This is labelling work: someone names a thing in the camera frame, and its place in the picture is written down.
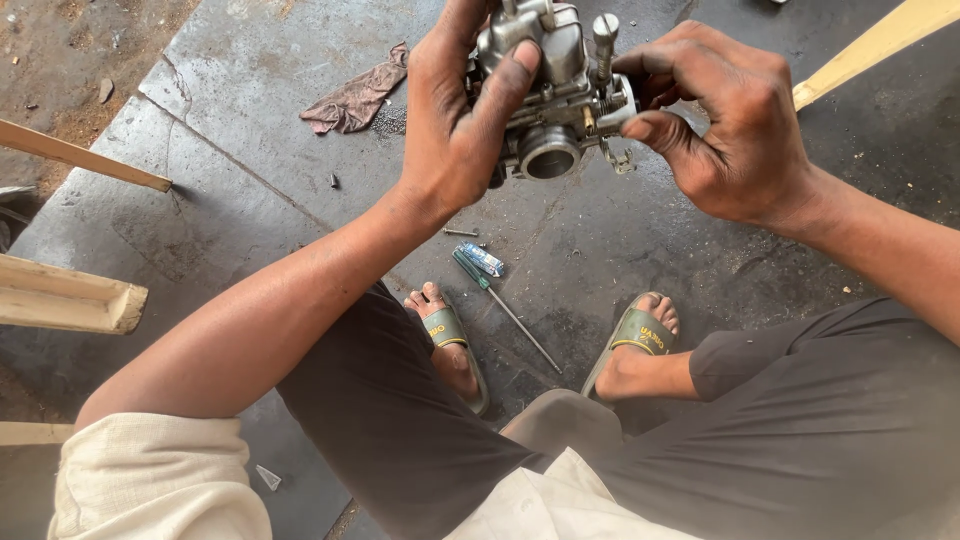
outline green screwdriver handle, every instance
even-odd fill
[[[470,259],[468,259],[467,256],[464,255],[460,250],[453,251],[453,258],[456,259],[461,268],[467,270],[470,278],[477,282],[477,284],[480,285],[480,288],[487,290],[487,288],[490,287],[490,280],[485,278],[480,273],[480,269],[474,266],[473,263],[470,262]]]

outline wooden board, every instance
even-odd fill
[[[0,119],[0,145],[105,174],[131,184],[146,185],[164,193],[172,184],[169,179],[162,176],[111,160],[76,144],[70,144],[3,119]]]
[[[131,333],[147,289],[0,255],[0,324],[101,333]]]
[[[62,444],[73,435],[73,424],[0,422],[0,446]]]
[[[800,110],[874,64],[960,19],[960,0],[905,0],[863,36],[793,87]]]

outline forearm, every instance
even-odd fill
[[[395,186],[356,220],[231,287],[104,383],[78,429],[113,412],[236,415],[450,217],[432,208]]]
[[[816,199],[774,231],[850,267],[960,345],[960,232],[813,169]]]

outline carburetor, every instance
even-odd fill
[[[576,7],[554,5],[553,0],[502,1],[468,60],[468,96],[476,98],[476,84],[524,39],[540,46],[541,57],[530,93],[507,124],[491,187],[503,185],[508,167],[530,180],[559,178],[580,164],[587,148],[597,145],[617,174],[636,169],[629,150],[615,156],[607,144],[637,112],[627,78],[611,72],[617,18],[606,13],[593,21],[592,66]]]

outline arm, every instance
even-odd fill
[[[198,309],[105,382],[81,430],[115,412],[234,416],[283,379],[373,282],[484,194],[511,113],[540,61],[521,43],[473,110],[465,59],[486,6],[449,0],[410,57],[403,174],[354,221]]]
[[[646,109],[622,128],[663,155],[715,217],[759,225],[850,266],[960,345],[960,232],[896,209],[806,157],[790,69],[773,53],[687,21],[617,59]],[[699,100],[698,136],[660,107]]]

